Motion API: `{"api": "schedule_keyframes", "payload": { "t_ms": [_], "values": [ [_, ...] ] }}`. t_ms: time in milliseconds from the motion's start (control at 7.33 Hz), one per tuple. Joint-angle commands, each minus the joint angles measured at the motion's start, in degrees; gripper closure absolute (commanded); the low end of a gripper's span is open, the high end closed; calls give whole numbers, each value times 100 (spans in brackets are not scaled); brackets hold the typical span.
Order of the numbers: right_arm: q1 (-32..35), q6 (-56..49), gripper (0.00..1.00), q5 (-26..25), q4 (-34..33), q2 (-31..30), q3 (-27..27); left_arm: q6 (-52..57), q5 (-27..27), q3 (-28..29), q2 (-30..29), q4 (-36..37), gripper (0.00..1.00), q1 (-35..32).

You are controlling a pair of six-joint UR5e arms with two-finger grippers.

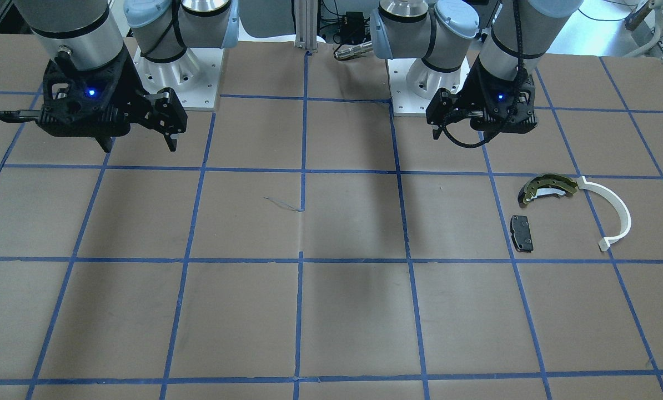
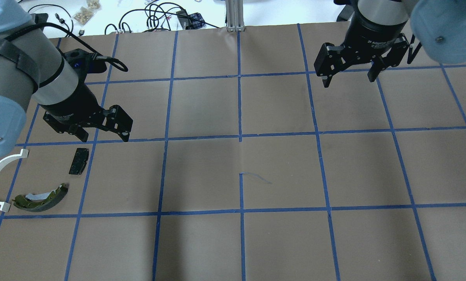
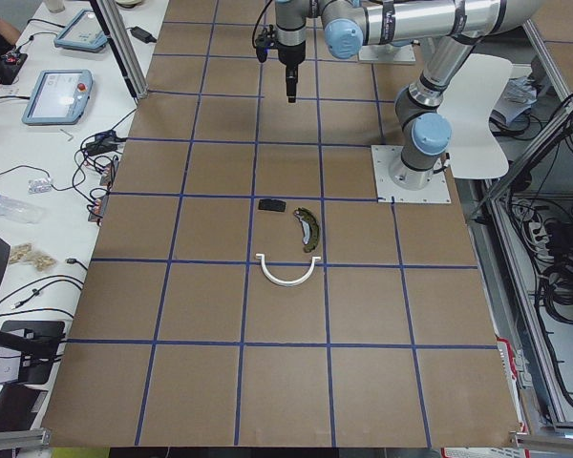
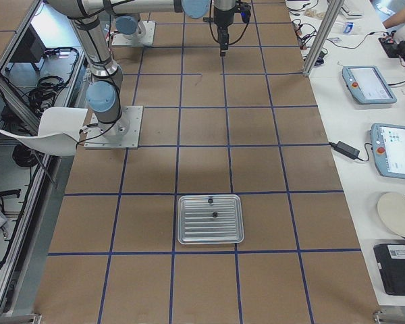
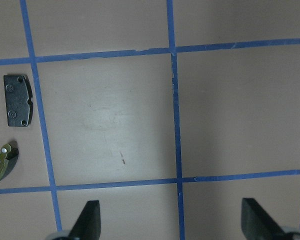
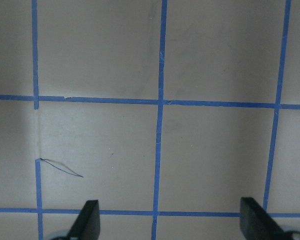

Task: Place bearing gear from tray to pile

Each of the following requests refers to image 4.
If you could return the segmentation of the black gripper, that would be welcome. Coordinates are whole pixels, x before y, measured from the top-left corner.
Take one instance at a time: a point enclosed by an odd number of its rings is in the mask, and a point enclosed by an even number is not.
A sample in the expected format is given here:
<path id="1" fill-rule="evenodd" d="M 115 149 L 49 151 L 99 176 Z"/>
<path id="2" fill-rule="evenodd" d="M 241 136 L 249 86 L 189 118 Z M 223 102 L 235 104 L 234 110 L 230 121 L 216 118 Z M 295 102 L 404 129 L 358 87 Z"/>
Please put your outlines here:
<path id="1" fill-rule="evenodd" d="M 238 43 L 250 23 L 250 4 L 244 1 L 214 1 L 213 21 L 217 27 L 217 38 L 213 36 L 213 40 L 216 43 L 230 42 L 228 28 L 234 23 L 235 14 L 240 14 L 242 22 L 245 23 L 241 35 L 235 40 L 235 43 Z M 220 51 L 221 57 L 226 54 L 227 51 Z"/>

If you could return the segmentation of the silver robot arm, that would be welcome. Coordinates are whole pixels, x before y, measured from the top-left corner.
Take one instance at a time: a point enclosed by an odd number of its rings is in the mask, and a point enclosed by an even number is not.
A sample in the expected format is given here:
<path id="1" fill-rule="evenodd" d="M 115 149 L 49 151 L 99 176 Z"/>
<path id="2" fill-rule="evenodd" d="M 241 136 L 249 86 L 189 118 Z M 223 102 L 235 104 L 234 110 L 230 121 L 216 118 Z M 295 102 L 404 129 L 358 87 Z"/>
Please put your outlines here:
<path id="1" fill-rule="evenodd" d="M 112 41 L 116 34 L 121 34 L 129 41 L 139 41 L 146 33 L 144 24 L 138 14 L 133 16 L 115 16 L 115 32 L 108 32 L 108 41 Z"/>
<path id="2" fill-rule="evenodd" d="M 219 44 L 221 55 L 232 45 L 228 28 L 233 24 L 234 16 L 239 14 L 245 24 L 251 17 L 251 6 L 243 1 L 50 1 L 50 5 L 72 23 L 88 56 L 94 80 L 88 87 L 86 100 L 97 117 L 101 135 L 108 138 L 124 136 L 129 130 L 130 119 L 120 103 L 122 69 L 107 44 L 100 13 L 106 12 L 118 20 L 128 19 L 130 23 L 124 33 L 133 35 L 142 25 L 141 13 L 184 13 L 199 19 L 210 12 L 213 17 L 209 21 L 217 27 L 217 35 L 213 38 Z"/>

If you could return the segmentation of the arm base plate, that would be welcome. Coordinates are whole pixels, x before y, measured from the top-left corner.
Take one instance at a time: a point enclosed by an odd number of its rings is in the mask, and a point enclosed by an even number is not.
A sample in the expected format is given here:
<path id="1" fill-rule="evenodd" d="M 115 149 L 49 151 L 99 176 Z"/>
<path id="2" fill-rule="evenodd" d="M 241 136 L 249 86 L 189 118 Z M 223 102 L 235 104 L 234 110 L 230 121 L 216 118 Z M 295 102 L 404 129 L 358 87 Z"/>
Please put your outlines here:
<path id="1" fill-rule="evenodd" d="M 115 21 L 116 32 L 113 34 L 114 47 L 151 47 L 155 35 L 155 21 L 140 20 L 133 17 L 119 17 Z"/>
<path id="2" fill-rule="evenodd" d="M 121 117 L 109 130 L 110 125 L 99 123 L 95 113 L 90 122 L 97 126 L 88 129 L 86 149 L 137 149 L 140 138 L 143 106 L 123 106 Z"/>

